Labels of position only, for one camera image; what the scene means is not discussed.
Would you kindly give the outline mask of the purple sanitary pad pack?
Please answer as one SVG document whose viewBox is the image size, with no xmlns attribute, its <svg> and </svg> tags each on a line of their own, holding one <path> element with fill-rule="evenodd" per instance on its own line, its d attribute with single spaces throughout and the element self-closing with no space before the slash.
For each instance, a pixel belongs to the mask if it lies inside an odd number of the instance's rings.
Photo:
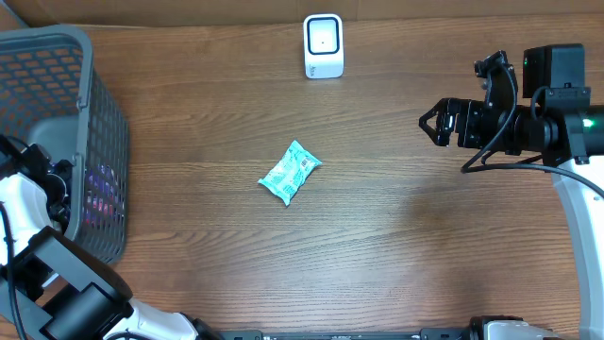
<svg viewBox="0 0 604 340">
<path fill-rule="evenodd" d="M 71 217 L 72 168 L 74 165 L 61 160 L 53 164 L 51 173 L 62 180 L 64 196 L 50 207 L 50 217 L 56 225 L 67 230 Z M 82 228 L 102 230 L 110 226 L 121 228 L 125 218 L 122 212 L 124 201 L 119 193 L 121 184 L 108 165 L 99 165 L 96 170 L 85 171 Z"/>
</svg>

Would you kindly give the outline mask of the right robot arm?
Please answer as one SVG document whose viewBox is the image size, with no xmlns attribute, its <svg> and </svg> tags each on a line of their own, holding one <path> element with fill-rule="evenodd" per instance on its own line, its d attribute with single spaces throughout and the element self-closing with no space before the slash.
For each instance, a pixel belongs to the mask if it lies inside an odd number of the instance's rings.
<svg viewBox="0 0 604 340">
<path fill-rule="evenodd" d="M 580 297 L 579 337 L 603 336 L 603 108 L 591 103 L 582 44 L 525 50 L 523 79 L 499 50 L 474 64 L 482 101 L 443 98 L 419 119 L 437 146 L 453 133 L 477 154 L 464 174 L 550 174 L 571 235 Z"/>
</svg>

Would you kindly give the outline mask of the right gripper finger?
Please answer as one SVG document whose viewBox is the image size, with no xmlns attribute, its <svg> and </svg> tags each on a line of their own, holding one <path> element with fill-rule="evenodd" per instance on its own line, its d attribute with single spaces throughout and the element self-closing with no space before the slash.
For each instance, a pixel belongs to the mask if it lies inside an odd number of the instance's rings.
<svg viewBox="0 0 604 340">
<path fill-rule="evenodd" d="M 431 118 L 435 118 L 439 115 L 439 111 L 445 106 L 446 104 L 446 100 L 445 99 L 441 99 L 439 100 L 432 109 L 430 109 L 429 111 L 427 111 L 425 114 L 423 114 L 420 118 L 419 118 L 419 125 L 420 126 L 426 126 L 428 124 L 428 120 Z"/>
<path fill-rule="evenodd" d="M 437 146 L 448 146 L 448 130 L 442 127 L 431 127 L 421 124 L 420 128 L 427 134 L 430 140 Z"/>
</svg>

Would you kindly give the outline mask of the teal wet wipes packet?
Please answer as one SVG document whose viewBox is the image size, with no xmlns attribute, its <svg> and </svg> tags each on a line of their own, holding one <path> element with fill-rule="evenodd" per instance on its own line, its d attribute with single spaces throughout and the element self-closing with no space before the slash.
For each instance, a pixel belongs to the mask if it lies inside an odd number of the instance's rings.
<svg viewBox="0 0 604 340">
<path fill-rule="evenodd" d="M 289 206 L 311 172 L 321 164 L 321 161 L 294 140 L 278 163 L 264 178 L 258 180 L 258 184 L 280 198 L 285 206 Z"/>
</svg>

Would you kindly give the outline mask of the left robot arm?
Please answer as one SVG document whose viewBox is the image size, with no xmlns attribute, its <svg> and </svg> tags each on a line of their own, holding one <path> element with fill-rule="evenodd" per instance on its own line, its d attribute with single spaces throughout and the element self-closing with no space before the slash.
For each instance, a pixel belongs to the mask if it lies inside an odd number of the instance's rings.
<svg viewBox="0 0 604 340">
<path fill-rule="evenodd" d="M 69 161 L 1 138 L 1 314 L 22 339 L 217 339 L 199 318 L 138 301 L 106 263 L 64 235 Z"/>
</svg>

